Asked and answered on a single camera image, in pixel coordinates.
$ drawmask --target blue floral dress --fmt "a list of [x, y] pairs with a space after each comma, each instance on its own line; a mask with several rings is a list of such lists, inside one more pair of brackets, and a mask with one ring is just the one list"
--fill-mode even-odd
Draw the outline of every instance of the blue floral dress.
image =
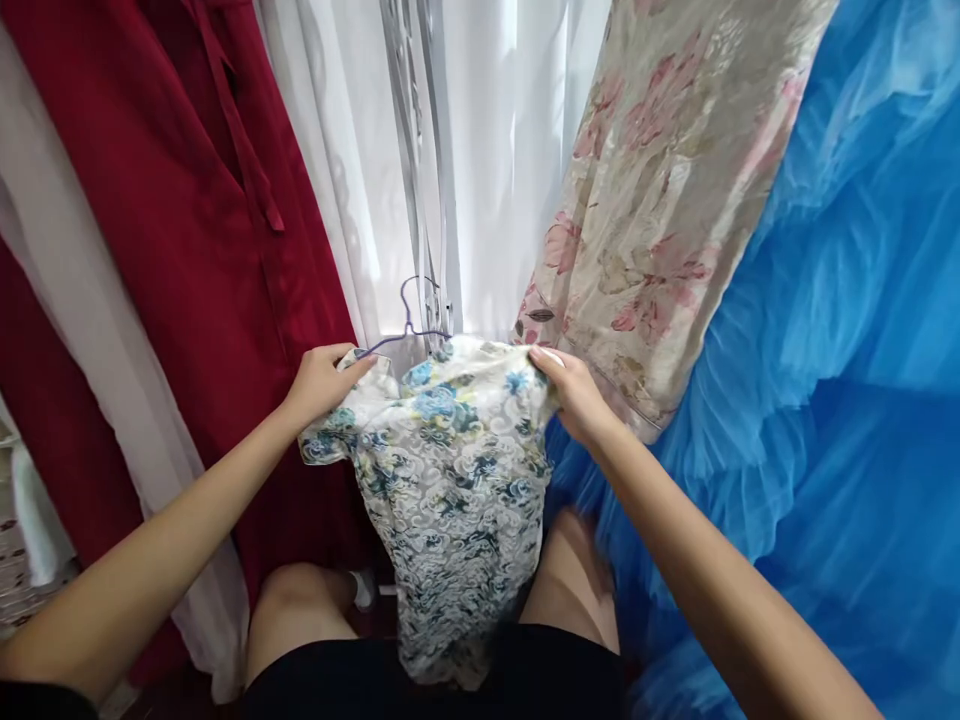
[[[356, 362], [356, 351], [340, 368]], [[300, 436], [349, 458], [396, 570], [400, 661], [417, 682], [480, 685], [496, 624], [540, 554], [556, 403], [527, 348], [460, 335], [398, 383], [381, 357]]]

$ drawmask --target red fabric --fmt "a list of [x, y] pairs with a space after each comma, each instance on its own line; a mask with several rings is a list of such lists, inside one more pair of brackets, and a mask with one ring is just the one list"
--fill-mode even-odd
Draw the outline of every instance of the red fabric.
[[[305, 350], [354, 338], [253, 7], [0, 13], [209, 467], [283, 399]], [[234, 538], [255, 600], [281, 564], [365, 563], [371, 533], [349, 466], [291, 448]]]
[[[80, 562], [89, 566], [143, 522], [140, 502], [113, 429], [2, 239], [0, 308], [0, 393]], [[130, 680], [141, 685], [186, 660], [180, 634], [168, 620]]]

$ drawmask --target pink floral fabric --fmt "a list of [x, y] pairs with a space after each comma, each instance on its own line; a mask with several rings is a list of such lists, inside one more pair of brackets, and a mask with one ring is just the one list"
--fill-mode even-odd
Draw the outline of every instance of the pink floral fabric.
[[614, 0], [515, 341], [653, 442], [773, 183], [836, 0]]

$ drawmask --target white fabric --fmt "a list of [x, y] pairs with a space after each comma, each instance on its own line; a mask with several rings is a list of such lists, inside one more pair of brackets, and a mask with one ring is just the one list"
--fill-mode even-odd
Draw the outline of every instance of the white fabric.
[[463, 332], [506, 340], [552, 224], [609, 0], [443, 4]]
[[313, 183], [357, 342], [403, 331], [414, 274], [380, 5], [260, 4], [277, 84]]
[[[463, 318], [454, 330], [505, 339], [516, 319], [539, 238], [559, 202], [609, 6], [609, 0], [440, 3], [451, 133], [451, 147], [442, 149], [453, 165], [459, 256], [445, 280], [460, 288], [455, 316]], [[400, 283], [414, 274], [380, 5], [291, 0], [264, 2], [259, 10], [358, 342], [369, 347], [401, 332]], [[420, 81], [423, 58], [413, 59]], [[429, 165], [432, 120], [422, 83], [418, 94]], [[439, 273], [435, 170], [421, 180]], [[416, 310], [414, 317], [419, 327]], [[397, 360], [397, 348], [387, 352]]]
[[[0, 234], [83, 370], [150, 517], [203, 466], [66, 151], [2, 25], [0, 107]], [[15, 351], [4, 340], [4, 351]], [[240, 562], [227, 542], [173, 611], [194, 664], [213, 674], [217, 701], [240, 688], [248, 616]]]
[[30, 585], [43, 587], [56, 580], [76, 553], [2, 397], [0, 423], [10, 433], [0, 438], [0, 447], [11, 449], [13, 509], [27, 551]]

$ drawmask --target black shorts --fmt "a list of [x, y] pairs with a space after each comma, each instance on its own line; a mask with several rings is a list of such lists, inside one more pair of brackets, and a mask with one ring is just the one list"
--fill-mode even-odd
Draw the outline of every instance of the black shorts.
[[[416, 686], [389, 640], [329, 640], [292, 650], [241, 701], [251, 720], [425, 717], [618, 718], [620, 657], [545, 625], [504, 625], [476, 692]], [[410, 714], [398, 714], [410, 710]]]

